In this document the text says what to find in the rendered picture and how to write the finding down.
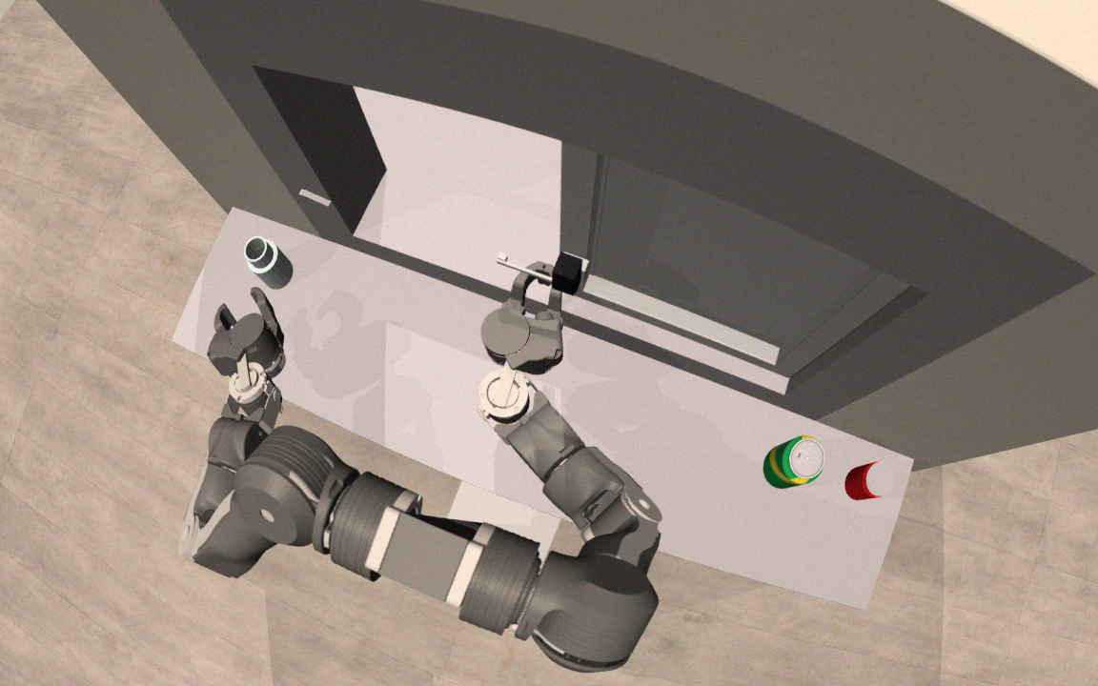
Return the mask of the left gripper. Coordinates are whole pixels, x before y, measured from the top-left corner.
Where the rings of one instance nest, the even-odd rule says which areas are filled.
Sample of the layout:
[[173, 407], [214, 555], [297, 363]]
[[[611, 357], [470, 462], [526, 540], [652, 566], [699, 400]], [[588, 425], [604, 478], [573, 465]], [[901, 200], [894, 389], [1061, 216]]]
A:
[[274, 317], [274, 308], [260, 288], [250, 288], [250, 295], [261, 315], [250, 313], [236, 322], [223, 303], [216, 312], [213, 324], [216, 333], [208, 349], [208, 357], [221, 376], [238, 373], [235, 387], [239, 393], [256, 387], [260, 378], [250, 371], [249, 363], [260, 364], [271, 379], [278, 376], [285, 366], [284, 333]]

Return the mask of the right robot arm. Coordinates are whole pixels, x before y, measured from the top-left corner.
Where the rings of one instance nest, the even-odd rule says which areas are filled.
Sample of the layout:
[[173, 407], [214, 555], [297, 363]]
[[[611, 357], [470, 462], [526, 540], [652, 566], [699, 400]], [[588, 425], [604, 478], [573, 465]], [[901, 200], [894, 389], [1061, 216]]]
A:
[[[491, 633], [504, 634], [511, 622], [515, 638], [533, 636], [546, 656], [571, 672], [621, 668], [659, 605], [646, 573], [660, 544], [662, 515], [621, 466], [584, 446], [523, 371], [514, 379], [518, 401], [494, 407], [488, 392], [502, 371], [483, 379], [477, 413], [498, 421], [488, 424], [544, 481], [544, 494], [574, 520], [583, 546], [578, 556], [550, 551], [540, 572], [540, 542], [483, 522], [446, 603], [461, 607], [458, 619]], [[530, 385], [537, 393], [526, 415]]]

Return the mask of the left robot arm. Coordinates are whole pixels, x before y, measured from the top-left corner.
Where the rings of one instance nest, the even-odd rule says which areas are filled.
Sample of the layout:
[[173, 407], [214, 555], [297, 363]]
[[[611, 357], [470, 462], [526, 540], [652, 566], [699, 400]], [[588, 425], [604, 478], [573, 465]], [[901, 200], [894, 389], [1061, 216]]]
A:
[[238, 580], [274, 544], [313, 543], [332, 563], [378, 581], [401, 511], [422, 515], [422, 495], [360, 474], [316, 434], [274, 427], [280, 390], [260, 364], [249, 368], [260, 376], [256, 387], [238, 393], [233, 373], [211, 426], [209, 464], [189, 499], [178, 554]]

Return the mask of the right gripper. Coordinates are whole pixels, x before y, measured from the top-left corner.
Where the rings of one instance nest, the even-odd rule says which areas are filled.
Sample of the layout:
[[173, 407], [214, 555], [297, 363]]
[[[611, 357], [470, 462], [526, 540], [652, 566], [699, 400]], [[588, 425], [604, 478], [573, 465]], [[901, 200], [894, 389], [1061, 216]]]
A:
[[501, 409], [513, 407], [519, 400], [519, 390], [514, 385], [516, 371], [538, 376], [563, 358], [562, 292], [550, 291], [546, 312], [537, 313], [535, 318], [524, 316], [524, 295], [535, 279], [538, 285], [552, 285], [546, 279], [520, 272], [514, 279], [509, 299], [489, 313], [482, 324], [485, 351], [494, 363], [504, 366], [501, 378], [488, 392], [494, 407]]

